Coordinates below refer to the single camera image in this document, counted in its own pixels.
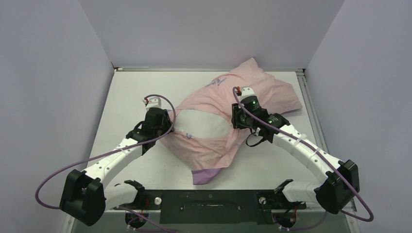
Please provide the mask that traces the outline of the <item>white pillow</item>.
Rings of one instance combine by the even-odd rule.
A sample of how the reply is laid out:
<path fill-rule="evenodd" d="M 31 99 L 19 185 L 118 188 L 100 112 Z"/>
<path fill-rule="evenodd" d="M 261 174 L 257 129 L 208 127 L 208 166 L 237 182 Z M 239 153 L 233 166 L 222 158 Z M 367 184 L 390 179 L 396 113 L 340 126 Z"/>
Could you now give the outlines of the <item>white pillow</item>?
<path fill-rule="evenodd" d="M 223 138 L 229 135 L 231 129 L 223 117 L 194 109 L 181 110 L 176 116 L 174 128 L 196 138 Z"/>

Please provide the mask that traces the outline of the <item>purple pink printed pillowcase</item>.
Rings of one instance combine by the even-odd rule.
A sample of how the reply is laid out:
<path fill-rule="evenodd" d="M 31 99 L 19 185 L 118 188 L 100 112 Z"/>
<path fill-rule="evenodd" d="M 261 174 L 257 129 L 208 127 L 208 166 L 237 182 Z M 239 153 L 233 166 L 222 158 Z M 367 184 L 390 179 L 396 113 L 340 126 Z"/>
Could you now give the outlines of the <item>purple pink printed pillowcase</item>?
<path fill-rule="evenodd" d="M 302 108 L 293 86 L 261 69 L 254 58 L 211 80 L 168 111 L 174 130 L 162 144 L 191 169 L 194 185 L 209 183 L 231 165 L 248 129 L 235 129 L 234 110 L 240 97 L 234 87 L 249 87 L 260 106 L 270 113 L 287 113 Z"/>

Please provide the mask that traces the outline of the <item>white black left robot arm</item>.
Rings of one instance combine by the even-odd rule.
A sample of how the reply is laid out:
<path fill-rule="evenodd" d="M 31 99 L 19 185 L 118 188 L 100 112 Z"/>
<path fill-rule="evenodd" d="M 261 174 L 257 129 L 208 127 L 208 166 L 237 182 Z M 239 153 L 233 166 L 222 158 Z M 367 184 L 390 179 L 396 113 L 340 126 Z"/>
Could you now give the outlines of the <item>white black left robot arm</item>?
<path fill-rule="evenodd" d="M 150 150 L 163 135 L 172 131 L 165 109 L 150 107 L 119 145 L 95 164 L 82 171 L 74 169 L 64 185 L 59 209 L 87 226 L 94 225 L 103 213 L 122 204 L 133 209 L 143 206 L 144 187 L 133 180 L 119 185 L 109 183 L 132 161 Z"/>

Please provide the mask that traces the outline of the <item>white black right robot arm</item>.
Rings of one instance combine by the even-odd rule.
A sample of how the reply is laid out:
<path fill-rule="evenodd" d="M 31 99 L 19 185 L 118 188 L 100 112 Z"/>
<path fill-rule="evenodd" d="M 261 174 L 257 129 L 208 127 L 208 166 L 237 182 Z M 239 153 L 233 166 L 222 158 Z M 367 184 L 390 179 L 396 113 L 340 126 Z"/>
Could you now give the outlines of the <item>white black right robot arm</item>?
<path fill-rule="evenodd" d="M 261 140 L 288 152 L 316 178 L 315 182 L 285 180 L 275 190 L 275 203 L 286 208 L 292 203 L 319 204 L 338 214 L 360 191 L 358 166 L 328 154 L 301 134 L 286 118 L 263 109 L 257 96 L 235 96 L 232 104 L 235 129 L 248 129 Z"/>

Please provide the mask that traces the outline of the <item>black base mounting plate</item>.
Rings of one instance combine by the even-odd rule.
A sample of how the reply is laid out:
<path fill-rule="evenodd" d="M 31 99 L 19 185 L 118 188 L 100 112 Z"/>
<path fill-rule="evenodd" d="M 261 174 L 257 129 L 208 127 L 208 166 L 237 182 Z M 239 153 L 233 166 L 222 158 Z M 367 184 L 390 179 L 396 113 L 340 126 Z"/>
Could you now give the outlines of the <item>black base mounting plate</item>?
<path fill-rule="evenodd" d="M 272 213 L 306 209 L 269 190 L 145 190 L 131 203 L 132 210 L 159 211 L 162 224 L 272 224 Z"/>

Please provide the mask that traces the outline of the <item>metal rail at back wall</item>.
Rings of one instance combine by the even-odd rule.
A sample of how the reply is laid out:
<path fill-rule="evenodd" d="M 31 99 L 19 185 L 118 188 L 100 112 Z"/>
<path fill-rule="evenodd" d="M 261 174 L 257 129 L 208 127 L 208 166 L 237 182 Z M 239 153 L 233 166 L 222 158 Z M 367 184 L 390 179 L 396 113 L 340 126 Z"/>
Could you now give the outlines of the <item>metal rail at back wall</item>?
<path fill-rule="evenodd" d="M 171 68 L 171 67 L 115 67 L 114 70 L 117 72 L 180 72 L 180 71 L 187 71 L 187 72 L 197 72 L 197 71 L 205 71 L 205 72 L 218 72 L 218 71 L 230 71 L 233 68 Z M 300 72 L 304 73 L 304 68 L 276 68 L 270 67 L 265 69 L 266 72 Z"/>

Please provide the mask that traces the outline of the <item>aluminium frame rail right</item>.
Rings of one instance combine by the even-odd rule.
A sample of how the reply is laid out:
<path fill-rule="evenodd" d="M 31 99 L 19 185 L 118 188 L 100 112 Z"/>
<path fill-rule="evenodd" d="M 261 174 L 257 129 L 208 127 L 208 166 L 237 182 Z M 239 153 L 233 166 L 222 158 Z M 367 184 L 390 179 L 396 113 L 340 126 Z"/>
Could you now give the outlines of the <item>aluminium frame rail right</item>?
<path fill-rule="evenodd" d="M 325 137 L 321 128 L 319 118 L 317 116 L 314 104 L 310 95 L 308 82 L 305 76 L 305 69 L 298 69 L 296 71 L 297 80 L 299 83 L 300 91 L 303 97 L 302 102 L 305 104 L 305 109 L 309 116 L 309 121 L 315 138 L 315 144 L 322 148 L 325 152 L 329 152 Z"/>

